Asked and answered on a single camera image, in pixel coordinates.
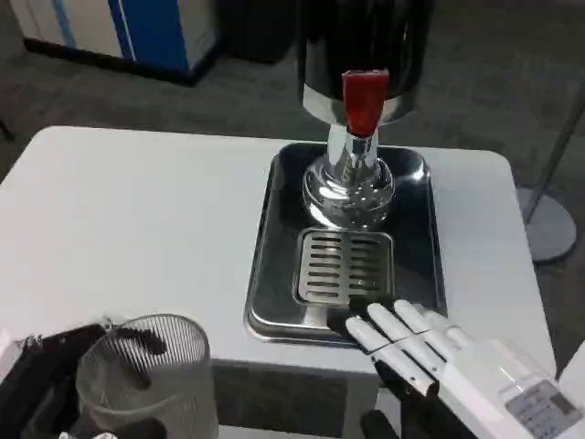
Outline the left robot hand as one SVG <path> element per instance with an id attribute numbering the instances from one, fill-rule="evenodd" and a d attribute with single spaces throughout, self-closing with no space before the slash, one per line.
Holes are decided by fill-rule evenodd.
<path id="1" fill-rule="evenodd" d="M 3 438 L 166 438 L 155 416 L 101 426 L 77 391 L 84 355 L 110 332 L 99 324 L 29 338 L 1 380 Z"/>

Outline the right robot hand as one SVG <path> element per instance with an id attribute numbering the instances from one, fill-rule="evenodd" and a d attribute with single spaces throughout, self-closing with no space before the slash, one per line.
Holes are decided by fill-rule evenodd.
<path id="1" fill-rule="evenodd" d="M 474 339 L 399 299 L 351 299 L 329 328 L 367 355 L 385 387 L 434 438 L 581 438 L 584 349 L 560 376 L 501 338 Z"/>

